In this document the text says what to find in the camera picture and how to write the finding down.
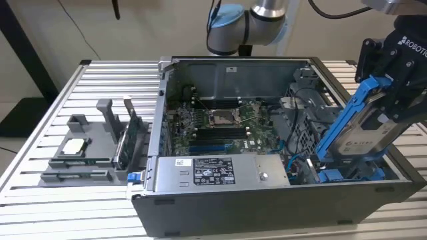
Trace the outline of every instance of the motherboard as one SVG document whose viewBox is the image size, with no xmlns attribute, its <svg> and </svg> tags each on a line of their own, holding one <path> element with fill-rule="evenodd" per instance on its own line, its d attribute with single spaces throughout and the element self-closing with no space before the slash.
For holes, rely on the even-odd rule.
<svg viewBox="0 0 427 240">
<path fill-rule="evenodd" d="M 261 99 L 181 102 L 168 111 L 174 156 L 274 154 L 284 149 Z"/>
</svg>

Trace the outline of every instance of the beige wall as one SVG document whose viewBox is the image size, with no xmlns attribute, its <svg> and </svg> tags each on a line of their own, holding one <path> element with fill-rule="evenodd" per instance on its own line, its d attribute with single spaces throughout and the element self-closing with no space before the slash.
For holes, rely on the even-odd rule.
<svg viewBox="0 0 427 240">
<path fill-rule="evenodd" d="M 360 0 L 314 0 L 314 3 L 330 15 L 365 7 Z M 302 0 L 284 54 L 357 61 L 362 40 L 385 38 L 393 31 L 393 20 L 394 17 L 374 10 L 346 19 L 329 20 L 318 16 Z"/>
<path fill-rule="evenodd" d="M 22 98 L 39 96 L 35 84 L 0 32 L 0 103 L 17 103 Z"/>
<path fill-rule="evenodd" d="M 110 0 L 61 0 L 102 60 L 152 60 L 160 56 L 206 56 L 209 0 L 120 0 L 116 20 Z M 246 8 L 252 0 L 224 0 Z M 9 5 L 57 85 L 63 86 L 81 59 L 95 59 L 57 0 L 10 0 Z M 276 47 L 256 47 L 273 56 Z"/>
<path fill-rule="evenodd" d="M 55 85 L 62 87 L 78 62 L 82 59 L 95 59 L 95 56 L 57 0 L 7 2 L 49 75 Z M 209 0 L 121 0 L 121 20 L 114 18 L 109 0 L 61 2 L 102 60 L 154 61 L 160 56 L 208 54 L 205 24 Z M 362 7 L 358 0 L 314 2 L 329 14 L 346 13 Z M 240 3 L 248 9 L 253 0 L 224 0 L 222 3 Z M 349 19 L 328 20 L 317 16 L 306 1 L 301 0 L 284 54 L 314 56 L 322 60 L 357 60 L 362 39 L 386 36 L 392 30 L 392 21 L 393 17 L 373 11 Z M 0 39 L 0 50 L 3 48 L 13 54 L 3 39 Z M 274 56 L 276 46 L 254 47 L 253 55 Z M 25 97 L 37 95 L 35 86 L 19 63 L 11 67 L 3 54 L 0 58 L 0 61 L 5 62 L 0 65 L 1 78 L 17 78 L 14 82 L 0 84 L 5 98 L 19 99 L 21 93 L 25 93 Z"/>
</svg>

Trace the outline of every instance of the power supply label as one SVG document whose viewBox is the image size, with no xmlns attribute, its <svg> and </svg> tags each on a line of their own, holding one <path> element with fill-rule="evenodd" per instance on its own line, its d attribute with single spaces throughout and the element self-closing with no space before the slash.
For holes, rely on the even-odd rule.
<svg viewBox="0 0 427 240">
<path fill-rule="evenodd" d="M 230 157 L 193 159 L 193 184 L 196 186 L 236 184 Z"/>
</svg>

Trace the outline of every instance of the metal slats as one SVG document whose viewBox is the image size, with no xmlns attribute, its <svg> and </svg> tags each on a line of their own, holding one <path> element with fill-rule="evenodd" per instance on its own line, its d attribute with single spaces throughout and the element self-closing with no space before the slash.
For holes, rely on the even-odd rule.
<svg viewBox="0 0 427 240">
<path fill-rule="evenodd" d="M 357 89 L 353 80 L 356 68 L 344 61 L 326 61 L 324 64 L 344 88 L 353 93 Z M 125 200 L 125 187 L 38 188 L 37 184 L 39 172 L 46 169 L 49 158 L 67 132 L 69 116 L 83 113 L 89 122 L 104 121 L 95 110 L 99 98 L 113 99 L 113 112 L 121 121 L 128 121 L 121 99 L 132 96 L 136 112 L 144 121 L 153 121 L 158 84 L 156 71 L 156 62 L 91 62 L 0 193 L 0 239 L 150 240 L 132 203 Z M 427 134 L 422 126 L 413 125 L 394 145 L 427 178 Z M 422 239 L 427 238 L 425 219 L 424 188 L 408 201 L 382 206 L 357 226 L 290 229 L 201 239 Z"/>
</svg>

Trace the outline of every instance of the black stand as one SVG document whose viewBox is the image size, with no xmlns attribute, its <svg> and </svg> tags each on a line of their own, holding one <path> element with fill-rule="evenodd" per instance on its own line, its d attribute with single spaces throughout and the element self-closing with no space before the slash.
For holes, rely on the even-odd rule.
<svg viewBox="0 0 427 240">
<path fill-rule="evenodd" d="M 58 96 L 58 90 L 6 0 L 0 0 L 0 30 L 43 97 L 23 98 L 0 123 L 0 137 L 25 138 Z"/>
</svg>

